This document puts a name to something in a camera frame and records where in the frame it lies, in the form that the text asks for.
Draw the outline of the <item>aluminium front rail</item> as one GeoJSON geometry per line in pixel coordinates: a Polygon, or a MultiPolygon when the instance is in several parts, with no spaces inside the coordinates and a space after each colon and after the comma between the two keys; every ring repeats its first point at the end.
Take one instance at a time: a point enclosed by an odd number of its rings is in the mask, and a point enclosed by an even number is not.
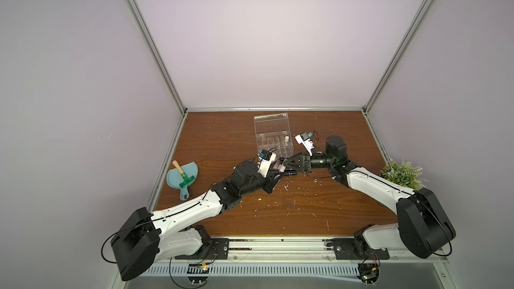
{"type": "MultiPolygon", "coordinates": [[[[197,252],[203,244],[208,243],[212,237],[202,238],[185,231],[171,237],[171,242],[160,242],[159,246],[147,251],[143,256],[144,267],[149,268],[156,262],[172,261],[178,262],[176,256],[192,255],[197,252]]],[[[230,247],[227,260],[215,260],[216,262],[322,262],[324,260],[334,261],[335,254],[327,249],[325,244],[333,236],[257,236],[257,237],[228,237],[230,247]]],[[[382,247],[388,250],[390,259],[407,262],[417,262],[419,257],[405,248],[382,247]]],[[[184,260],[200,262],[202,260],[184,260]]]]}

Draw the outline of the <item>green potted plant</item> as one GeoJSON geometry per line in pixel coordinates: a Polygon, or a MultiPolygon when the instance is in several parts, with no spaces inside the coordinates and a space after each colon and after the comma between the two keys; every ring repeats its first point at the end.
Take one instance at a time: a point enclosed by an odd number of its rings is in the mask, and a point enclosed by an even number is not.
{"type": "Polygon", "coordinates": [[[397,162],[389,159],[389,162],[381,170],[381,177],[403,187],[420,190],[425,187],[425,180],[421,178],[422,167],[415,166],[412,162],[397,162]]]}

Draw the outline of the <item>red capped lip balm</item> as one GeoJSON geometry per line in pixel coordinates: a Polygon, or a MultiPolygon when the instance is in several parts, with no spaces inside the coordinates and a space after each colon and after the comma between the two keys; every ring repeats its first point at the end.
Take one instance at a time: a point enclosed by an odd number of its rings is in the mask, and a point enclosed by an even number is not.
{"type": "Polygon", "coordinates": [[[274,164],[273,169],[280,171],[280,172],[284,172],[286,167],[282,163],[277,162],[274,164]]]}

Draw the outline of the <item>clear acrylic lipstick organizer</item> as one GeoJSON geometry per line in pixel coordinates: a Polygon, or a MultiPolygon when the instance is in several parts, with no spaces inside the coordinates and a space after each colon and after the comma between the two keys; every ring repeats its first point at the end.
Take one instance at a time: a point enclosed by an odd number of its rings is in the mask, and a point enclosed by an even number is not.
{"type": "Polygon", "coordinates": [[[257,151],[274,149],[278,157],[290,157],[294,152],[293,137],[290,131],[289,115],[279,113],[254,117],[257,151]]]}

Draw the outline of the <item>teal dustpan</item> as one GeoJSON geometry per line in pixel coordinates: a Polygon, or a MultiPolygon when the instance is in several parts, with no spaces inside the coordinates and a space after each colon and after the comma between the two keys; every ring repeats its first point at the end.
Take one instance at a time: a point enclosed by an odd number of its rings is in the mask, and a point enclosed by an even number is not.
{"type": "Polygon", "coordinates": [[[180,191],[180,199],[186,201],[190,197],[188,188],[198,178],[198,165],[196,162],[191,162],[185,165],[180,165],[176,160],[172,161],[173,168],[167,172],[166,182],[168,186],[180,191]]]}

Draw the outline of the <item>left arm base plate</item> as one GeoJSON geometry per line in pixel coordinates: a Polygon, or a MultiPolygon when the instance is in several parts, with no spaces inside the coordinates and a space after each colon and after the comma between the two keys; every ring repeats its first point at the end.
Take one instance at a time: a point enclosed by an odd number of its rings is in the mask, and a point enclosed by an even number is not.
{"type": "Polygon", "coordinates": [[[214,238],[203,244],[192,255],[176,256],[176,260],[227,260],[230,240],[228,238],[214,238]]]}

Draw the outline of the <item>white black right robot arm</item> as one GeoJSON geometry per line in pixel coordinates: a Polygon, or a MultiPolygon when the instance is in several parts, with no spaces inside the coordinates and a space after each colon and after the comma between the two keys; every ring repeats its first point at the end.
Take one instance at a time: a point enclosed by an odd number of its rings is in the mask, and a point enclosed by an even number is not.
{"type": "Polygon", "coordinates": [[[355,233],[356,248],[362,256],[372,250],[399,249],[428,258],[439,255],[456,238],[455,228],[431,190],[403,187],[351,161],[340,136],[329,136],[324,151],[297,153],[283,164],[298,173],[326,169],[336,182],[373,198],[396,214],[396,223],[369,225],[355,233]]]}

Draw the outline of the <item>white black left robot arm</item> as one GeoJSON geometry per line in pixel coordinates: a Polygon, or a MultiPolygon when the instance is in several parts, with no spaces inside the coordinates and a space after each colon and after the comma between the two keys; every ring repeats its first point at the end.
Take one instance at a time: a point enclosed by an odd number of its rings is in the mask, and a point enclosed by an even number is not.
{"type": "Polygon", "coordinates": [[[244,196],[255,191],[272,193],[283,176],[285,173],[276,169],[262,174],[256,163],[244,161],[229,177],[196,198],[166,210],[137,209],[120,230],[107,239],[122,281],[140,276],[156,261],[207,250],[211,238],[195,223],[239,206],[244,196]]]}

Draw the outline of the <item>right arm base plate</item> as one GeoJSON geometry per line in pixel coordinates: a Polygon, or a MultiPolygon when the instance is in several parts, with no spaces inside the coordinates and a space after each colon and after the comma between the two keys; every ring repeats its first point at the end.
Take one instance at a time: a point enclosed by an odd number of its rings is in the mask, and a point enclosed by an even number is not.
{"type": "Polygon", "coordinates": [[[334,252],[337,260],[364,260],[369,262],[374,259],[390,259],[388,250],[371,249],[363,240],[357,238],[329,239],[325,247],[334,252]]]}

